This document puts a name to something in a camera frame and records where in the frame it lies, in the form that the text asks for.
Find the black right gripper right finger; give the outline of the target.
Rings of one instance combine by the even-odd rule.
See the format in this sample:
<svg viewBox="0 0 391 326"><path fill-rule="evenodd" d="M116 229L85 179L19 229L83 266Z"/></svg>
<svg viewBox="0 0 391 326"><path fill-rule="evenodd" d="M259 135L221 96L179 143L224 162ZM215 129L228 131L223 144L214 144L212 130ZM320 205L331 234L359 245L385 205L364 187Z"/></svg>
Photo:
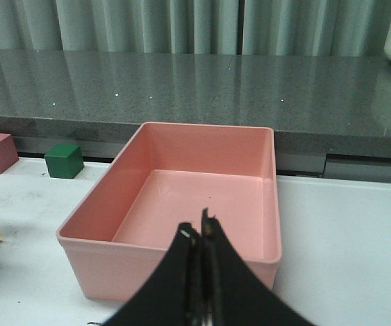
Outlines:
<svg viewBox="0 0 391 326"><path fill-rule="evenodd" d="M202 211L204 297L213 325L311 325L269 290L237 254L218 219Z"/></svg>

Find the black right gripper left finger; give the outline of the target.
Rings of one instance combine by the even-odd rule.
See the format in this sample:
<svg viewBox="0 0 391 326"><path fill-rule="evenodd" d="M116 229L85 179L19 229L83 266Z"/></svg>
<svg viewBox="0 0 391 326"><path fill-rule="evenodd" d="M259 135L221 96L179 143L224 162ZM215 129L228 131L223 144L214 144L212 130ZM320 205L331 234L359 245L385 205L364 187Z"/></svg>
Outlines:
<svg viewBox="0 0 391 326"><path fill-rule="evenodd" d="M162 261L105 325L200 325L201 240L180 223Z"/></svg>

